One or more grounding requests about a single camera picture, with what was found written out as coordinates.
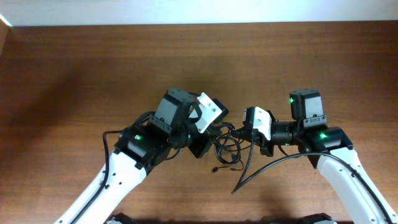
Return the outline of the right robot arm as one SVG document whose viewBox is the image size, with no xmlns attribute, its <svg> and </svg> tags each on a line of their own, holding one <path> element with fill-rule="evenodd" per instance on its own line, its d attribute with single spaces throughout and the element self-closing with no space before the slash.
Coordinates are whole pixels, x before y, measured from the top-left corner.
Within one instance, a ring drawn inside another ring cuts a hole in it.
<svg viewBox="0 0 398 224">
<path fill-rule="evenodd" d="M 278 121 L 269 110 L 248 107 L 243 126 L 233 135 L 259 146 L 272 157 L 274 147 L 297 146 L 298 153 L 276 159 L 250 176 L 242 175 L 240 189 L 266 169 L 289 159 L 307 157 L 333 187 L 354 223 L 397 223 L 397 212 L 388 204 L 362 166 L 353 143 L 339 127 L 329 127 L 321 94 L 316 89 L 291 91 L 291 121 Z"/>
</svg>

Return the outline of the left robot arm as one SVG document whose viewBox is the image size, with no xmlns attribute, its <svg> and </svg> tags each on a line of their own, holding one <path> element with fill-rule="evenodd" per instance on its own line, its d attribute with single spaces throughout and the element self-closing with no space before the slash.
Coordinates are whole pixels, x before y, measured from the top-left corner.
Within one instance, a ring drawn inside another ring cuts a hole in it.
<svg viewBox="0 0 398 224">
<path fill-rule="evenodd" d="M 116 132 L 118 141 L 113 152 L 105 152 L 101 171 L 56 222 L 104 223 L 171 149 L 187 147 L 201 158 L 217 133 L 212 123 L 221 121 L 223 112 L 224 106 L 206 93 L 168 89 L 156 111 Z"/>
</svg>

